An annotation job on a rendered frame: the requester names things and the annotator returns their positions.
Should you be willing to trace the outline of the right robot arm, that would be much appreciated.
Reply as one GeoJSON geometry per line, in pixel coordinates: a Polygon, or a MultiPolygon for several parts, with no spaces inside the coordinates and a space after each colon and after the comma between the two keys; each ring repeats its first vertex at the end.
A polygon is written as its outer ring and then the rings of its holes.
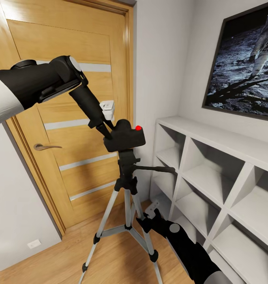
{"type": "Polygon", "coordinates": [[[144,231],[148,233],[153,229],[167,239],[171,249],[195,284],[233,284],[211,260],[204,247],[198,242],[195,244],[191,241],[181,225],[161,217],[157,209],[159,204],[159,200],[156,199],[146,208],[143,212],[144,220],[136,217],[144,231]]]}

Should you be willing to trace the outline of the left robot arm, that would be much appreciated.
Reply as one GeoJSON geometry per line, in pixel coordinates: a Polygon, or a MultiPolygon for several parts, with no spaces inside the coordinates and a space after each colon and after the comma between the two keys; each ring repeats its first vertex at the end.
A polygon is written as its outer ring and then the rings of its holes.
{"type": "Polygon", "coordinates": [[[80,65],[70,55],[59,56],[38,65],[35,60],[23,60],[10,69],[0,70],[0,124],[9,118],[43,103],[73,88],[69,95],[90,119],[88,126],[96,127],[112,140],[105,124],[113,129],[114,101],[99,103],[88,88],[89,82],[80,65]],[[105,124],[104,124],[105,122],[105,124]]]}

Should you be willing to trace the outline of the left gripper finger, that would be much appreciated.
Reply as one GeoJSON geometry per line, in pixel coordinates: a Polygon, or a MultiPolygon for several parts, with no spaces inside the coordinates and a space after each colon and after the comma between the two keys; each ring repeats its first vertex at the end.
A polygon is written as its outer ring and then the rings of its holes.
{"type": "Polygon", "coordinates": [[[102,124],[96,126],[96,129],[97,129],[98,131],[100,131],[100,132],[101,132],[105,137],[107,137],[109,140],[112,140],[112,139],[113,139],[112,136],[111,136],[111,134],[109,133],[109,131],[108,131],[108,129],[107,129],[107,127],[105,126],[104,123],[102,123],[102,124]]]}
{"type": "Polygon", "coordinates": [[[114,128],[114,126],[113,126],[111,120],[106,120],[106,119],[105,119],[104,122],[105,122],[105,124],[106,124],[109,128],[111,128],[111,129],[114,128]]]}

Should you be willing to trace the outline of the camera tripod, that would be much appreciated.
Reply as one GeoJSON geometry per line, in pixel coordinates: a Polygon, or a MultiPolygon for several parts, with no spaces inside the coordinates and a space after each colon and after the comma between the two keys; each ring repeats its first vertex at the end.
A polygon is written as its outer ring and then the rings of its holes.
{"type": "Polygon", "coordinates": [[[137,166],[135,164],[137,162],[140,162],[141,159],[135,158],[133,149],[131,148],[118,151],[118,156],[119,156],[118,164],[119,164],[119,169],[120,169],[120,178],[117,179],[116,181],[114,191],[108,203],[107,209],[104,213],[103,219],[98,229],[98,232],[94,236],[93,246],[88,256],[88,259],[82,266],[83,273],[81,275],[81,278],[78,284],[81,284],[83,276],[86,270],[88,269],[88,264],[91,260],[94,249],[97,243],[100,241],[100,239],[103,237],[109,236],[109,235],[114,235],[114,234],[125,232],[125,231],[128,231],[136,239],[136,241],[144,248],[144,250],[149,254],[150,260],[153,262],[153,265],[155,268],[158,282],[159,284],[163,284],[161,276],[160,276],[159,268],[156,262],[159,254],[157,250],[153,249],[149,233],[146,233],[144,229],[142,228],[142,231],[145,237],[144,239],[141,236],[141,234],[137,230],[135,230],[135,228],[133,228],[132,226],[135,211],[137,212],[139,219],[141,220],[145,219],[143,211],[142,211],[141,203],[139,200],[139,196],[138,196],[138,191],[136,188],[138,180],[137,180],[137,177],[133,177],[133,172],[137,169],[140,169],[140,170],[155,170],[157,172],[174,173],[175,168],[174,167],[160,167],[160,166],[156,166],[156,167],[137,166]],[[122,187],[124,188],[124,196],[125,196],[126,224],[103,230],[105,223],[108,219],[108,216],[111,212],[112,206],[118,195],[118,192],[120,191],[122,187]],[[132,198],[133,198],[132,204],[130,202],[130,194],[132,195],[132,198]]]}

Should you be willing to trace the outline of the digital camera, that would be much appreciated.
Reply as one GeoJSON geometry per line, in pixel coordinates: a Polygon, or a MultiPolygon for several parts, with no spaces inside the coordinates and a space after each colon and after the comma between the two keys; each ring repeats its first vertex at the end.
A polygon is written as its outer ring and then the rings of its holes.
{"type": "Polygon", "coordinates": [[[104,145],[108,152],[133,149],[146,144],[142,127],[137,125],[135,129],[132,129],[128,120],[121,119],[117,121],[110,134],[112,140],[104,137],[104,145]]]}

